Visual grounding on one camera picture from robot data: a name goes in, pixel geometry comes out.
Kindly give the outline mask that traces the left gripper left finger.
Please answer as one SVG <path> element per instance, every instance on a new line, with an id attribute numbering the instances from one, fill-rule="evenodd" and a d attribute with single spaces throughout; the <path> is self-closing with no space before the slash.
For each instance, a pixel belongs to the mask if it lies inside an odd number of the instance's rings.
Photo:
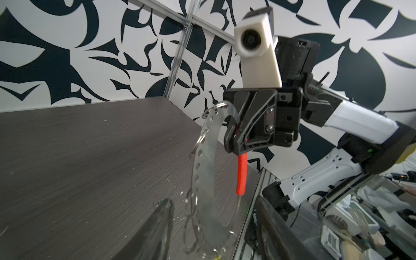
<path id="1" fill-rule="evenodd" d="M 174 203 L 164 199 L 115 260 L 166 260 L 173 229 Z"/>

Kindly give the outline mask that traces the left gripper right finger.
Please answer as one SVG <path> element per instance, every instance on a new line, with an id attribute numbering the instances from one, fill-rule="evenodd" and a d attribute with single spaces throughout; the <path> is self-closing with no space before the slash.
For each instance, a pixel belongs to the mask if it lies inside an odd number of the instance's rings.
<path id="1" fill-rule="evenodd" d="M 318 260 L 262 196 L 255 201 L 258 250 L 263 260 Z"/>

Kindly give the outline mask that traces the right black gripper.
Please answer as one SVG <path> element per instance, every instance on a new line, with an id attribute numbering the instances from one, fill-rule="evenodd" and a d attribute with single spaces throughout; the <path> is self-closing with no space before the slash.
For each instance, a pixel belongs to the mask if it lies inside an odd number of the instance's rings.
<path id="1" fill-rule="evenodd" d="M 223 93 L 231 115 L 226 117 L 224 148 L 244 153 L 269 146 L 290 147 L 299 135 L 301 88 L 241 88 Z"/>

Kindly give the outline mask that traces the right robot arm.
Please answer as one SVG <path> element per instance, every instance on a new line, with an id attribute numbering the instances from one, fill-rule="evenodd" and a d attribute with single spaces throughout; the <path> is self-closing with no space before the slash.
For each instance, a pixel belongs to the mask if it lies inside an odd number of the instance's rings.
<path id="1" fill-rule="evenodd" d="M 255 31 L 236 38 L 243 87 L 224 92 L 238 111 L 224 136 L 229 153 L 243 156 L 273 145 L 290 147 L 300 122 L 340 130 L 338 144 L 293 177 L 275 182 L 264 197 L 287 215 L 338 181 L 343 185 L 379 174 L 416 140 L 416 130 L 325 88 L 312 70 L 320 44 L 297 38 L 267 40 Z"/>

